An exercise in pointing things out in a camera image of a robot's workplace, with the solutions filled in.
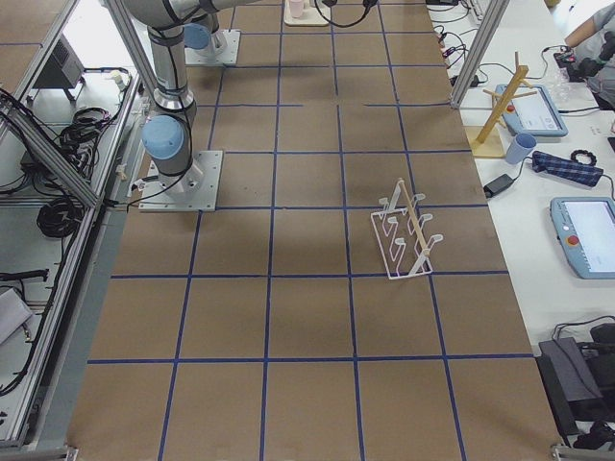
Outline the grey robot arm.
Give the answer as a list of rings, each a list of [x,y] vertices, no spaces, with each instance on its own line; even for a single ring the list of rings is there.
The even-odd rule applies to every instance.
[[[142,143],[158,168],[160,187],[184,195],[203,177],[192,153],[196,103],[186,75],[185,25],[207,17],[207,3],[126,1],[124,6],[147,27],[157,82],[155,110],[143,126]]]
[[[253,4],[245,1],[200,1],[199,9],[184,24],[184,47],[206,57],[223,53],[227,40],[220,31],[218,13],[238,6]]]

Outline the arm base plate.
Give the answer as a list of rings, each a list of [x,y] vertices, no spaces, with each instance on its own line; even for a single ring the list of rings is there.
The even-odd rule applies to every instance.
[[[187,66],[235,66],[238,57],[240,31],[220,29],[211,33],[192,24],[184,27],[184,53]]]
[[[215,211],[222,170],[222,151],[198,151],[191,168],[175,183],[162,176],[151,160],[148,174],[157,176],[142,188],[144,200],[138,208],[147,212]]]

